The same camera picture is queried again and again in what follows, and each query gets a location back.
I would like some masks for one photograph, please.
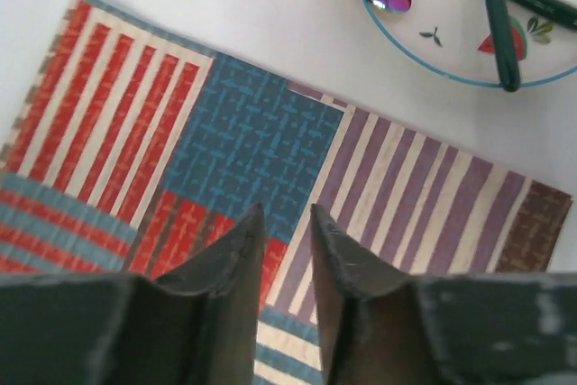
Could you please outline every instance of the spoon handle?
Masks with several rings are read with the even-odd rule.
[[[500,83],[507,92],[515,92],[521,86],[521,77],[507,4],[505,0],[485,0],[485,6],[493,35]]]
[[[562,27],[577,31],[577,8],[563,0],[511,0]]]

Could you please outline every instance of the red stripe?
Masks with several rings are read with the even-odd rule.
[[[162,96],[166,92],[166,88],[169,85],[178,61],[177,58],[169,54],[162,60],[160,69],[152,83],[151,90],[146,96],[141,112],[138,114],[138,118],[124,143],[105,190],[98,201],[98,209],[107,213],[112,210],[118,193],[120,193],[120,189],[126,181],[128,171],[136,157],[136,152],[138,152],[141,147],[144,134],[149,129],[152,117],[159,106]]]
[[[187,200],[180,205],[179,213],[170,229],[167,242],[160,252],[159,258],[151,271],[151,278],[156,279],[159,275],[179,266],[186,261],[188,251],[198,233],[205,216],[206,209]]]
[[[30,265],[8,259],[0,254],[0,272],[41,272]]]
[[[76,105],[96,63],[96,59],[98,59],[98,55],[105,44],[106,35],[108,35],[109,31],[110,29],[103,24],[97,24],[95,30],[92,32],[90,41],[85,47],[82,58],[76,67],[74,78],[70,82],[66,95],[60,103],[58,112],[54,116],[50,129],[46,134],[46,139],[42,144],[40,153],[30,171],[30,178],[39,180],[40,182],[44,180],[46,172],[52,163],[52,158],[60,145],[62,137],[64,137],[66,133],[70,119],[74,114]]]
[[[110,95],[110,89],[118,78],[120,69],[126,60],[126,56],[128,55],[128,51],[132,44],[133,39],[126,35],[120,35],[118,38],[118,42],[114,47],[114,53],[108,61],[105,73],[98,84],[98,89],[84,113],[78,131],[76,132],[76,135],[70,144],[70,149],[66,158],[62,163],[60,173],[58,174],[58,177],[56,177],[56,181],[54,182],[55,189],[64,191],[68,186],[70,178],[72,178],[72,174],[74,173],[74,169],[77,167],[80,155],[87,143],[88,137],[90,137],[90,134],[94,129],[98,116],[100,116],[106,99],[108,99],[108,96]]]
[[[152,174],[159,163],[160,156],[164,151],[166,142],[169,140],[170,132],[174,123],[177,121],[180,108],[187,99],[188,92],[192,87],[192,83],[197,76],[198,66],[191,63],[186,63],[182,72],[180,73],[179,81],[174,87],[174,91],[170,96],[170,100],[162,113],[159,125],[151,138],[151,142],[144,153],[144,157],[136,170],[134,179],[130,187],[126,191],[126,197],[120,210],[118,211],[118,218],[130,222],[133,219],[134,212],[141,202],[142,193],[148,186],[152,178]]]
[[[46,206],[31,198],[0,190],[0,202],[4,202],[8,206],[26,214],[37,216],[53,225],[62,227],[121,257],[126,256],[130,248],[123,240],[116,238],[108,232],[88,225],[77,218],[66,215],[53,207]]]
[[[144,273],[148,267],[148,262],[151,259],[154,246],[159,240],[160,233],[166,224],[169,213],[176,202],[176,195],[169,191],[164,191],[160,197],[159,204],[156,206],[151,222],[146,229],[146,233],[142,237],[141,244],[136,250],[134,260],[130,265],[131,271]]]
[[[262,278],[261,278],[261,302],[259,311],[262,310],[264,303],[269,295],[272,282],[279,271],[282,258],[289,246],[277,239],[269,239],[269,244],[264,252],[264,260],[262,263]]]
[[[114,117],[110,122],[110,126],[108,126],[108,131],[106,131],[106,135],[104,140],[102,141],[102,145],[100,146],[100,150],[92,163],[92,167],[88,172],[87,178],[84,181],[84,185],[78,194],[78,199],[87,202],[90,198],[90,194],[98,181],[98,177],[100,176],[100,172],[102,168],[105,166],[106,160],[108,159],[108,155],[110,155],[110,151],[114,146],[114,142],[116,142],[116,137],[118,137],[118,133],[120,132],[120,128],[124,123],[124,119],[126,118],[126,114],[130,109],[130,106],[133,103],[134,96],[138,91],[142,83],[142,78],[144,77],[144,73],[146,69],[148,69],[149,64],[151,63],[152,55],[154,54],[156,49],[146,46],[142,51],[141,58],[138,62],[136,69],[134,70],[133,76],[131,77],[130,83],[128,87],[124,91],[124,95],[114,112]]]
[[[38,91],[30,112],[26,116],[26,121],[23,124],[22,130],[20,131],[16,143],[14,144],[12,150],[10,151],[10,157],[6,164],[6,169],[16,173],[20,169],[20,165],[24,159],[24,155],[28,151],[28,146],[32,141],[32,137],[36,133],[36,128],[42,119],[44,110],[50,101],[50,97],[54,93],[57,83],[62,76],[62,72],[68,63],[72,51],[82,33],[88,15],[92,7],[90,4],[78,1],[74,12],[69,18],[68,25],[64,31],[58,47],[56,48],[50,63],[46,69],[46,73],[42,78],[42,82],[38,87]]]
[[[43,239],[25,234],[20,229],[14,229],[8,225],[0,223],[0,239],[31,252],[46,261],[51,261],[67,270],[87,272],[92,270],[102,270],[94,263],[84,261],[69,252],[54,245],[44,242]]]
[[[219,215],[215,219],[213,229],[210,232],[208,239],[206,240],[205,247],[207,247],[208,245],[210,245],[214,241],[217,241],[218,239],[220,239],[224,234],[226,234],[229,230],[231,230],[233,228],[234,224],[235,224],[234,220],[231,220],[230,218],[227,218],[223,215]]]

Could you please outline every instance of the plate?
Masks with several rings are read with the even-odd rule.
[[[484,0],[413,0],[405,14],[365,7],[380,31],[420,65],[469,85],[500,87]],[[508,12],[523,87],[577,70],[577,32],[509,1]]]

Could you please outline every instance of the white table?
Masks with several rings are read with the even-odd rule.
[[[68,1],[0,0],[2,142]],[[358,0],[107,1],[577,193],[577,74],[514,95],[454,83],[396,51]],[[577,270],[575,238],[577,211],[552,270]]]

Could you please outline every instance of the striped cloth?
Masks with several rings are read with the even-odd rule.
[[[308,208],[411,273],[545,270],[561,191],[72,0],[0,153],[0,271],[157,277],[267,216],[255,384],[320,384]]]

